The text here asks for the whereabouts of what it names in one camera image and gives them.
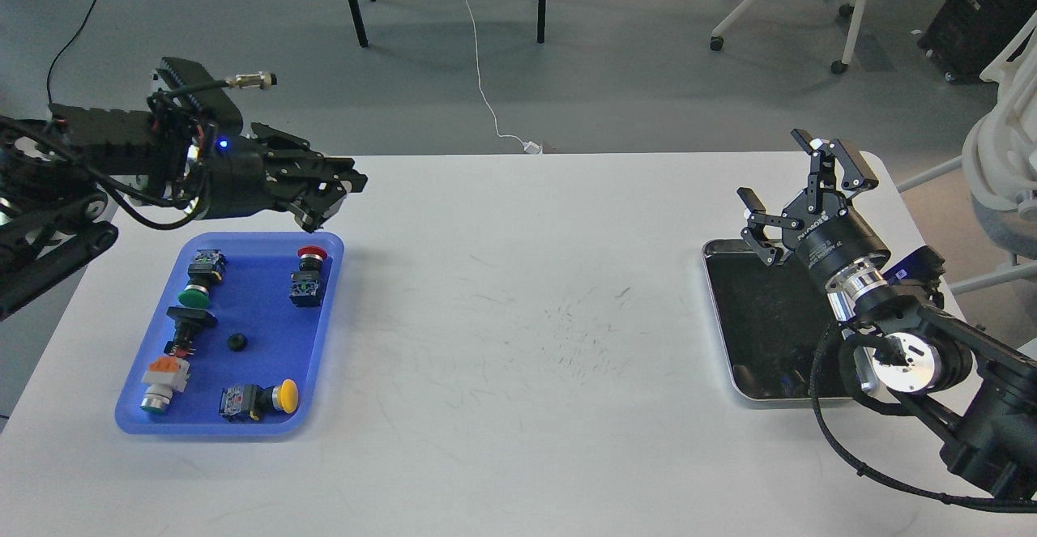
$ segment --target robotic arm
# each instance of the robotic arm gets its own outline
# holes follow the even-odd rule
[[[767,215],[751,189],[739,189],[748,208],[741,237],[767,266],[792,259],[804,264],[828,295],[842,330],[840,372],[851,396],[880,414],[921,420],[944,442],[940,456],[948,471],[994,497],[933,498],[983,510],[1037,512],[1031,501],[1037,492],[1037,361],[943,311],[937,288],[944,260],[933,250],[916,250],[882,274],[890,251],[852,205],[877,187],[874,172],[852,146],[804,131],[792,136],[811,158],[807,187],[780,216]],[[841,181],[836,163],[844,171]],[[780,243],[767,237],[766,227],[781,229]],[[853,364],[860,347],[898,403],[861,391]],[[964,380],[974,361],[983,381],[959,416],[931,394]],[[847,460],[862,475],[875,473]]]
[[[364,190],[352,158],[326,158],[267,124],[241,135],[222,87],[267,89],[271,73],[216,80],[163,57],[155,83],[148,112],[53,103],[46,122],[0,116],[0,320],[111,248],[118,230],[101,221],[109,198],[159,230],[274,209],[315,231]],[[156,223],[127,198],[185,217]]]

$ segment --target cable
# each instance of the cable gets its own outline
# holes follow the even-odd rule
[[[55,141],[55,139],[49,138],[49,136],[44,135],[40,131],[36,131],[28,124],[15,120],[13,117],[0,116],[0,126],[10,128],[15,132],[19,132],[20,135],[25,136],[25,138],[32,139],[37,143],[41,143],[45,148],[51,150],[51,152],[56,153],[58,157],[63,158],[68,164],[75,165],[75,167],[81,167],[84,171],[88,172],[92,176],[93,180],[102,187],[102,189],[119,191],[119,193],[124,193],[133,198],[137,198],[148,205],[156,205],[157,207],[180,207],[181,205],[191,202],[197,195],[191,198],[185,198],[184,200],[170,200],[170,198],[157,198],[152,197],[143,191],[137,190],[134,187],[130,187],[127,183],[117,181],[117,179],[112,178],[99,171],[93,165],[89,165],[82,160],[77,153],[72,152],[62,143]]]
[[[497,132],[497,138],[500,139],[515,139],[522,143],[523,150],[527,153],[540,153],[542,148],[538,143],[532,141],[524,141],[522,138],[515,135],[503,135],[501,134],[500,124],[497,123],[497,113],[494,110],[494,106],[489,106],[489,101],[486,98],[485,91],[482,91],[482,68],[479,67],[479,31],[475,27],[475,13],[472,12],[472,5],[465,0],[465,5],[468,6],[468,17],[472,18],[472,38],[475,39],[475,76],[479,84],[479,94],[482,96],[482,102],[485,103],[486,108],[489,109],[489,113],[494,116],[494,131]]]
[[[817,419],[817,425],[821,428],[821,433],[824,435],[824,440],[828,441],[829,446],[835,450],[836,454],[838,454],[840,458],[857,471],[857,475],[869,478],[884,486],[893,488],[894,490],[915,494],[917,497],[924,497],[926,499],[932,499],[934,501],[941,501],[941,503],[945,505],[957,505],[966,509],[993,513],[1037,513],[1037,501],[955,497],[945,492],[932,492],[930,490],[924,490],[922,488],[912,486],[910,484],[901,482],[876,471],[875,469],[872,469],[868,464],[864,463],[863,460],[860,460],[850,454],[850,452],[846,450],[842,444],[839,444],[839,441],[836,440],[832,430],[829,429],[828,424],[824,422],[823,416],[821,416],[821,402],[818,400],[817,396],[817,376],[821,371],[821,363],[824,360],[824,356],[835,342],[841,341],[841,337],[831,338],[832,328],[835,326],[835,321],[829,323],[829,328],[824,331],[824,335],[821,336],[821,341],[817,345],[817,351],[814,354],[814,364],[810,368],[810,404],[814,407],[814,417]]]
[[[54,66],[56,63],[58,63],[58,58],[61,57],[61,54],[63,54],[64,51],[67,50],[68,47],[71,47],[72,44],[75,43],[77,38],[79,38],[79,34],[83,31],[83,28],[86,27],[86,21],[89,20],[90,13],[93,12],[93,8],[96,5],[97,5],[97,0],[93,0],[93,2],[90,2],[90,8],[86,9],[86,17],[83,17],[83,23],[79,25],[79,28],[77,28],[76,34],[72,35],[72,38],[68,39],[68,41],[65,44],[65,47],[62,47],[61,50],[58,51],[58,54],[54,56],[54,61],[51,62],[51,67],[47,69],[47,103],[54,102],[54,96],[51,93],[51,77],[54,75]]]

